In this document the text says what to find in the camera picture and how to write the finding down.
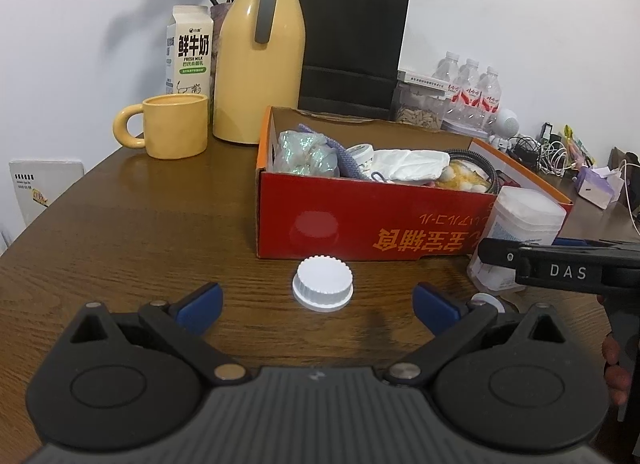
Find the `person right hand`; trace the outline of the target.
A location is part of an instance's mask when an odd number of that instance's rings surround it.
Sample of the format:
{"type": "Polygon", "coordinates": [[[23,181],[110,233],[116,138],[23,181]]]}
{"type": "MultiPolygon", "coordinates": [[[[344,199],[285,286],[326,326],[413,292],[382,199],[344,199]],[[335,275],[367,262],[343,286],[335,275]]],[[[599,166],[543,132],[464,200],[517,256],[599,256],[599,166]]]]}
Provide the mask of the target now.
{"type": "Polygon", "coordinates": [[[624,406],[628,400],[631,375],[620,366],[620,344],[608,334],[601,350],[605,361],[604,379],[611,402],[614,406],[624,406]]]}

